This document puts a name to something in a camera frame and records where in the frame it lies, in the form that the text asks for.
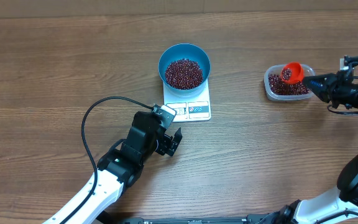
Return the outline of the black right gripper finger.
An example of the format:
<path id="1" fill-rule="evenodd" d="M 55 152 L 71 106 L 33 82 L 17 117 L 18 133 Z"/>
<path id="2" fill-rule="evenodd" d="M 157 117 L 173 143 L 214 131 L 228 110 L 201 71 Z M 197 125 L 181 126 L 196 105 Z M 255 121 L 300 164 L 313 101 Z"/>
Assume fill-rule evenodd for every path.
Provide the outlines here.
<path id="1" fill-rule="evenodd" d="M 320 86 L 321 84 L 324 84 L 326 80 L 332 80 L 336 78 L 336 74 L 328 73 L 324 75 L 314 75 L 314 76 L 307 76 L 304 77 L 302 80 L 302 83 L 305 86 L 308 85 L 316 85 Z"/>
<path id="2" fill-rule="evenodd" d="M 331 96 L 327 88 L 317 85 L 308 87 L 321 101 L 329 103 L 331 101 Z"/>

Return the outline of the red measuring scoop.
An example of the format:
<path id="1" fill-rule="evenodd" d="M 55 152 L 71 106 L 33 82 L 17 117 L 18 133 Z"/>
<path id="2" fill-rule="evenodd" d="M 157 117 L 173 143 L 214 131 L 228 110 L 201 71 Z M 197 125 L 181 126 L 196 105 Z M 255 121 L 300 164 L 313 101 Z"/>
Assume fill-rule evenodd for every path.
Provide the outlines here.
<path id="1" fill-rule="evenodd" d="M 283 82 L 289 85 L 294 85 L 304 79 L 304 70 L 300 63 L 291 62 L 284 66 L 280 74 Z"/>

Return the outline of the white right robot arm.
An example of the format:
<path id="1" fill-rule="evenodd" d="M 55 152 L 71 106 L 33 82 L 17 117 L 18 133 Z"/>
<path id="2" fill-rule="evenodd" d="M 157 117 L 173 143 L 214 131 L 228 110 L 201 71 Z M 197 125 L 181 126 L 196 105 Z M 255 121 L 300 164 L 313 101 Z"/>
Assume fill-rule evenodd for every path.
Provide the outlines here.
<path id="1" fill-rule="evenodd" d="M 355 108 L 358 113 L 358 84 L 354 83 L 353 64 L 337 73 L 306 77 L 303 83 L 336 112 L 339 105 Z M 358 218 L 358 155 L 343 168 L 337 184 L 325 193 L 309 199 L 297 200 L 279 212 L 261 219 L 261 223 L 339 223 Z"/>

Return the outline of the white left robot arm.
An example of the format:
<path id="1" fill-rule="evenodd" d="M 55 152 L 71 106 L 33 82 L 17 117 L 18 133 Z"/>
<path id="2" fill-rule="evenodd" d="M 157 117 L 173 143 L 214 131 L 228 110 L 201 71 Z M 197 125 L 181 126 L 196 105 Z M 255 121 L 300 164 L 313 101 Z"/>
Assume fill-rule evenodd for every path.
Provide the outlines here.
<path id="1" fill-rule="evenodd" d="M 93 223 L 139 179 L 151 154 L 173 156 L 181 139 L 180 129 L 173 136 L 131 131 L 113 144 L 95 165 L 88 183 L 45 223 Z"/>

